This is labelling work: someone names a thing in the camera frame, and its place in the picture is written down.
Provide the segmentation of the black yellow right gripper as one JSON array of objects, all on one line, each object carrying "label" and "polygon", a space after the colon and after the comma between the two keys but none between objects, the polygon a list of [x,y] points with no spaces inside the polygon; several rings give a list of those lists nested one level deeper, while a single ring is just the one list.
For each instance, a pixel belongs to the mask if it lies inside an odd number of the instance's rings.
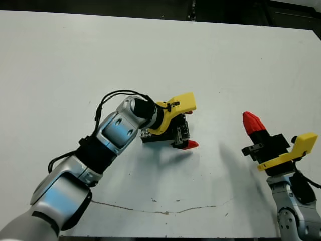
[{"label": "black yellow right gripper", "polygon": [[243,125],[253,145],[244,147],[244,156],[250,156],[257,161],[259,171],[265,171],[269,176],[277,176],[294,170],[293,160],[301,159],[311,153],[318,135],[314,132],[293,137],[293,147],[283,134],[270,135],[261,120],[250,112],[244,112]]}]

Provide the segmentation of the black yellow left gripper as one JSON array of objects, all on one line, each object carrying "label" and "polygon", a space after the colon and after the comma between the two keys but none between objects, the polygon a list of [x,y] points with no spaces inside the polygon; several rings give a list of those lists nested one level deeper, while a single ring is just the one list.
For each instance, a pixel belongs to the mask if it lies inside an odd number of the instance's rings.
[{"label": "black yellow left gripper", "polygon": [[194,94],[189,92],[171,98],[167,102],[156,103],[156,122],[147,128],[148,142],[172,141],[176,149],[188,150],[198,147],[196,141],[190,139],[186,115],[196,110]]}]

